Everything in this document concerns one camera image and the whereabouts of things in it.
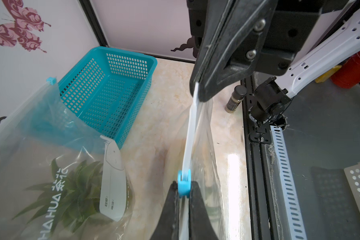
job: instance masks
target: plastic bag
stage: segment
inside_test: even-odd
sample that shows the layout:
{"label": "plastic bag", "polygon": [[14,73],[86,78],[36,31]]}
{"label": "plastic bag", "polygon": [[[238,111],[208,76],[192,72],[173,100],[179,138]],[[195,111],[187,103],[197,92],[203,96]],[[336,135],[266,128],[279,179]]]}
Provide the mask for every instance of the plastic bag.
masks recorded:
{"label": "plastic bag", "polygon": [[[204,204],[212,227],[219,239],[225,239],[223,203],[221,199],[220,180],[217,175],[215,151],[211,132],[212,100],[199,103],[197,107],[197,127],[192,148],[191,176],[196,181],[203,196]],[[184,110],[172,123],[171,144],[164,167],[164,199],[173,181],[177,180],[178,171],[182,169],[185,142],[188,129],[189,109]]]}
{"label": "plastic bag", "polygon": [[0,239],[120,239],[134,195],[114,140],[46,84],[0,125]]}

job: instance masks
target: red container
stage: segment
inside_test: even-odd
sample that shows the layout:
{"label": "red container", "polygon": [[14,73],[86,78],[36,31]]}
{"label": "red container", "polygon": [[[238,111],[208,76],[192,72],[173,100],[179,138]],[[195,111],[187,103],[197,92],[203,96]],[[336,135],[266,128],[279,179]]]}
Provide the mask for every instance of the red container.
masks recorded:
{"label": "red container", "polygon": [[334,84],[341,88],[351,88],[360,83],[360,52],[353,55],[331,76]]}

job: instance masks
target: countertop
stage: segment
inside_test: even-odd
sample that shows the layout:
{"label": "countertop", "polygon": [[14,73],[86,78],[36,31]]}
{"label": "countertop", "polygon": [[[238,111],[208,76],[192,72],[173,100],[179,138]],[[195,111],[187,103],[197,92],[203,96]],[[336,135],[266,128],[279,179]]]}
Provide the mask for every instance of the countertop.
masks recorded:
{"label": "countertop", "polygon": [[[121,149],[135,193],[125,239],[149,239],[164,199],[163,171],[172,124],[192,103],[189,79],[193,64],[157,59],[152,86]],[[248,181],[241,106],[224,110],[236,85],[213,97],[211,130],[223,199],[227,239],[251,239]]]}

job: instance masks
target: blue plastic basket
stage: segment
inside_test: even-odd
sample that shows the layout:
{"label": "blue plastic basket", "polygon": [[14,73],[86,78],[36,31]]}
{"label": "blue plastic basket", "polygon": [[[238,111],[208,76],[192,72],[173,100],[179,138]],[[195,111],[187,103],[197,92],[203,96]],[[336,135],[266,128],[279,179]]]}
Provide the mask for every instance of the blue plastic basket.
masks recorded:
{"label": "blue plastic basket", "polygon": [[157,60],[115,48],[91,49],[61,81],[62,102],[121,149],[151,86]]}

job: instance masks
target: green leaf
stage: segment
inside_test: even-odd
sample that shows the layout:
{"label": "green leaf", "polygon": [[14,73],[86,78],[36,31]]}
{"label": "green leaf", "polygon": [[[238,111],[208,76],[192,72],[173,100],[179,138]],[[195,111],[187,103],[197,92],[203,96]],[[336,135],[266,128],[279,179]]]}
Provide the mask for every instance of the green leaf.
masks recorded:
{"label": "green leaf", "polygon": [[50,199],[50,200],[52,201],[52,197],[53,197],[54,195],[56,195],[56,194],[58,194],[58,193],[52,192],[52,191],[51,191],[51,192],[49,192],[49,191],[43,192],[42,194],[39,195],[39,197],[37,198],[37,200],[44,199],[44,198],[48,198],[48,199]]}
{"label": "green leaf", "polygon": [[68,208],[68,214],[71,218],[82,220],[82,215],[80,214],[79,205],[77,201],[74,201],[71,206]]}
{"label": "green leaf", "polygon": [[52,177],[53,177],[53,179],[55,179],[56,177],[56,174],[58,173],[58,170],[59,170],[60,168],[59,168],[59,166],[58,166],[58,164],[57,164],[57,162],[56,162],[56,158],[55,159],[53,159],[52,160],[52,162],[51,162],[51,170],[52,170]]}
{"label": "green leaf", "polygon": [[87,196],[87,199],[100,199],[100,188],[92,184],[91,192]]}
{"label": "green leaf", "polygon": [[96,176],[99,174],[99,171],[101,170],[101,168],[103,167],[103,164],[98,162],[99,164],[95,167],[95,169],[93,170],[92,175]]}
{"label": "green leaf", "polygon": [[91,179],[91,184],[96,185],[98,188],[101,188],[101,181],[102,181],[102,176],[94,176]]}
{"label": "green leaf", "polygon": [[45,214],[47,214],[47,211],[48,211],[48,208],[49,208],[49,205],[45,205],[43,207],[41,207],[36,213],[35,215],[33,215],[33,217],[27,222],[30,223],[32,220],[34,220],[35,218],[38,218],[38,217],[41,217]]}
{"label": "green leaf", "polygon": [[77,198],[77,204],[79,204],[79,207],[82,206],[87,195],[87,191],[81,191],[79,197]]}
{"label": "green leaf", "polygon": [[74,175],[74,178],[73,178],[73,180],[74,180],[75,182],[77,182],[77,178],[79,177],[79,174],[80,174],[81,170],[82,170],[86,165],[87,165],[87,161],[84,160],[84,161],[82,161],[82,162],[76,167],[76,169],[75,169],[75,175]]}
{"label": "green leaf", "polygon": [[63,202],[73,202],[79,197],[79,191],[67,190],[67,195],[62,199]]}
{"label": "green leaf", "polygon": [[18,214],[16,214],[12,219],[15,219],[17,217],[19,217],[20,215],[23,215],[25,214],[26,212],[32,210],[32,209],[35,209],[35,208],[38,208],[40,206],[43,206],[43,205],[47,205],[47,204],[50,204],[51,203],[51,199],[50,198],[44,198],[44,199],[39,199],[37,200],[36,202],[30,204],[28,207],[24,208],[23,210],[21,210]]}
{"label": "green leaf", "polygon": [[25,190],[39,190],[39,191],[50,190],[52,192],[52,188],[51,188],[52,186],[53,186],[53,183],[42,183],[42,184],[37,184],[37,185],[27,187]]}
{"label": "green leaf", "polygon": [[82,206],[80,206],[81,214],[84,216],[84,220],[87,219],[89,216],[96,214],[96,209],[93,206],[92,199],[86,199]]}
{"label": "green leaf", "polygon": [[85,166],[81,169],[78,177],[77,177],[77,186],[80,188],[86,188],[87,183],[89,182],[91,176],[93,175],[94,170],[96,169],[96,166],[100,162],[93,162],[88,166]]}
{"label": "green leaf", "polygon": [[70,178],[70,177],[66,177],[64,179],[65,183],[64,183],[64,189],[68,189],[68,190],[75,190],[77,189],[77,186],[76,186],[76,182]]}
{"label": "green leaf", "polygon": [[68,209],[69,205],[71,205],[71,204],[72,204],[72,202],[60,202],[60,204],[55,212],[55,217],[53,218],[53,224],[51,227],[51,235],[53,234],[53,232],[56,229],[56,226],[58,225],[62,216],[64,215],[64,213]]}
{"label": "green leaf", "polygon": [[100,212],[100,199],[93,199],[93,206],[96,209],[96,212]]}
{"label": "green leaf", "polygon": [[75,180],[75,171],[72,170],[72,171],[68,172],[67,178],[69,178],[71,180]]}
{"label": "green leaf", "polygon": [[71,218],[68,214],[68,211],[64,213],[61,219],[61,223],[65,228],[68,228],[68,226],[74,221],[73,218]]}

